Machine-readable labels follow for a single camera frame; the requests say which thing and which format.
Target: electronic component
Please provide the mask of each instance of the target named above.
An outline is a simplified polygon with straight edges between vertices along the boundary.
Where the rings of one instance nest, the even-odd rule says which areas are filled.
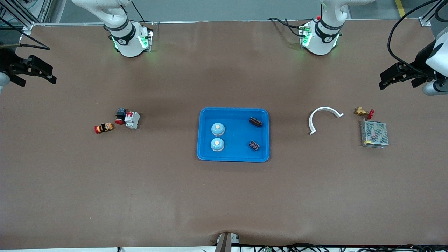
[[[140,119],[140,114],[137,112],[129,111],[126,112],[125,123],[128,129],[137,129],[138,120]]]
[[[370,119],[372,119],[372,116],[373,116],[373,113],[374,113],[374,112],[375,112],[375,111],[374,111],[373,109],[371,109],[370,112],[367,113],[366,110],[363,110],[361,107],[357,107],[356,110],[355,110],[355,115],[358,115],[358,116],[367,116],[367,120],[370,120]]]
[[[102,132],[113,130],[113,124],[111,123],[102,123],[100,126],[95,126],[94,131],[97,134],[101,134]]]
[[[263,124],[260,120],[251,117],[249,119],[249,122],[252,123],[253,125],[257,126],[257,127],[261,127],[261,125]]]
[[[216,122],[213,124],[213,126],[211,127],[211,132],[213,133],[213,135],[215,136],[221,136],[224,134],[225,132],[225,127],[222,123],[220,122]]]
[[[256,143],[256,142],[254,142],[254,141],[251,141],[251,142],[249,143],[249,146],[250,146],[252,149],[254,149],[255,151],[257,151],[258,149],[260,149],[260,145],[259,145],[258,143]]]
[[[214,138],[210,143],[210,147],[215,152],[220,152],[224,149],[224,141],[221,138]]]
[[[125,108],[118,108],[116,111],[116,124],[124,124],[125,123],[125,117],[126,117],[126,109]]]
[[[364,147],[383,149],[389,145],[388,131],[384,122],[363,120],[361,122],[361,138]]]

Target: floor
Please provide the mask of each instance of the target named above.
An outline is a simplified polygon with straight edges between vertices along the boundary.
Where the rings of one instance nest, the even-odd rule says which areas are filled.
[[[397,2],[402,3],[404,12],[422,4],[425,0],[376,0],[374,3],[350,6],[352,19],[393,19],[400,18]],[[228,21],[228,20],[262,20],[270,17],[304,19],[319,15],[319,2],[316,0],[134,0],[135,5],[146,20],[151,21]],[[410,17],[419,17],[429,7],[423,8]],[[138,13],[130,5],[126,8],[130,19],[140,20]],[[448,17],[448,8],[441,15]],[[99,22],[90,12],[76,6],[71,0],[55,0],[48,20],[64,23]],[[436,36],[447,25],[433,19],[431,21]],[[13,31],[2,31],[1,40],[15,40],[19,37]]]

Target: orange and black component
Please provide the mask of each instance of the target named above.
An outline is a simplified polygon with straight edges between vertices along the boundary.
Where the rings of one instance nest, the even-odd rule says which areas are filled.
[[[111,123],[102,123],[100,126],[95,126],[94,131],[97,134],[101,134],[102,132],[113,130],[113,124]]]

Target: red switch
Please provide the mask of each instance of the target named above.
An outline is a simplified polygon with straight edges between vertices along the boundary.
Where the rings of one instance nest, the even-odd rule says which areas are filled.
[[[373,109],[370,110],[369,115],[367,116],[367,120],[372,119],[372,116],[373,116],[373,113],[374,113],[374,112],[375,112],[375,111],[374,111]]]

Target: gray floor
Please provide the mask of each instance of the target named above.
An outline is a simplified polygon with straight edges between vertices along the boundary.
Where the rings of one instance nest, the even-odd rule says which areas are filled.
[[[0,41],[3,44],[15,44],[20,36],[20,32],[15,30],[0,30]]]
[[[137,8],[146,20],[150,21],[227,21],[257,20],[269,17],[304,19],[319,15],[319,4],[316,0],[134,0]],[[402,0],[405,12],[426,2],[426,0]],[[430,6],[416,11],[410,17],[421,16]],[[126,8],[130,19],[140,20],[132,6]],[[394,0],[376,0],[374,3],[350,7],[353,19],[390,19],[400,18]],[[448,7],[441,11],[448,17]],[[60,22],[98,22],[98,18],[90,12],[67,0]],[[437,35],[447,24],[435,19],[431,22],[432,30]]]
[[[150,21],[228,21],[270,17],[303,19],[320,14],[315,0],[135,0],[135,5]],[[132,5],[126,8],[130,19],[141,18]],[[67,0],[60,22],[98,22],[98,18]]]
[[[414,9],[417,6],[419,6],[425,2],[427,2],[427,1],[426,0],[402,0],[403,8],[405,9],[405,12],[408,12],[408,11]],[[421,9],[415,11],[414,13],[410,14],[409,17],[414,17],[414,18],[421,17],[431,7],[432,7],[432,4],[430,4],[424,8],[421,8]],[[439,15],[442,18],[447,19],[448,18],[448,6],[445,6],[444,8],[442,8],[439,12]],[[434,36],[437,36],[438,33],[441,32],[443,29],[445,29],[445,27],[447,27],[447,26],[448,26],[448,23],[439,22],[434,17],[431,19],[431,29],[432,29],[432,32],[434,33]]]
[[[391,19],[400,18],[394,0],[376,0],[371,4],[350,6],[352,19]]]

